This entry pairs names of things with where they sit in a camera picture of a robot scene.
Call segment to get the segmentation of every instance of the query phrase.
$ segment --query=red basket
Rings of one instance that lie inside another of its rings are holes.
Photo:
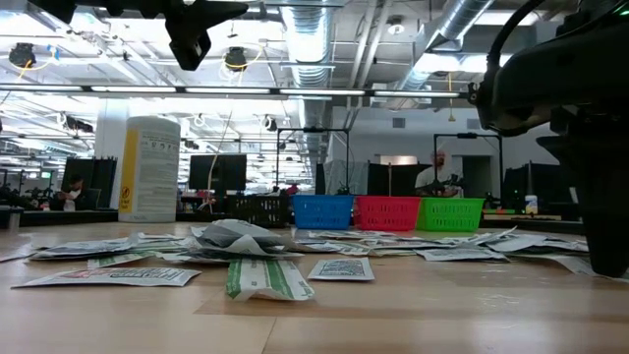
[[[356,197],[354,224],[361,230],[409,231],[415,229],[419,197]]]

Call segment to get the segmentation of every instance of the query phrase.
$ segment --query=green basket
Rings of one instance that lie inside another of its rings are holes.
[[[481,222],[484,199],[422,198],[418,230],[476,231]]]

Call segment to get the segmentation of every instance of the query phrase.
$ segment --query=man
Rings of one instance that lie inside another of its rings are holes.
[[[443,184],[443,190],[438,190],[437,195],[445,198],[451,197],[462,197],[462,191],[460,187],[451,186],[450,183],[453,182],[453,177],[455,179],[461,178],[461,176],[457,176],[454,171],[446,166],[445,164],[445,152],[442,150],[438,150],[436,152],[436,156],[434,152],[430,155],[430,159],[432,160],[432,167],[425,169],[417,175],[417,179],[415,180],[415,190],[418,192],[420,196],[433,196],[433,192],[427,186],[431,185],[434,182],[434,169],[436,168],[436,178],[437,181]]]
[[[70,176],[70,189],[57,193],[50,201],[51,210],[75,211],[87,209],[87,197],[83,193],[83,177],[78,174]]]

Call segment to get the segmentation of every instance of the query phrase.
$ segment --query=white container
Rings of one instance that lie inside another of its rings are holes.
[[[525,196],[524,202],[526,203],[525,213],[526,215],[538,214],[538,196]]]
[[[174,222],[181,127],[157,117],[127,120],[118,220]]]

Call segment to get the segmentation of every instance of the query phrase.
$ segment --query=ductwork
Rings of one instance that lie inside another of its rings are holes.
[[[448,0],[443,6],[443,14],[422,26],[416,40],[418,61],[396,89],[421,89],[431,74],[422,71],[419,65],[422,55],[429,49],[437,51],[439,47],[450,51],[460,50],[465,33],[492,3],[493,0]]]
[[[286,25],[286,44],[291,61],[296,63],[325,63],[330,56],[332,10],[322,7],[282,7],[280,9]],[[326,88],[330,71],[327,68],[294,67],[293,79],[298,88]],[[299,117],[302,127],[321,126],[326,102],[306,100],[299,102]],[[306,136],[310,155],[319,155],[320,134]]]

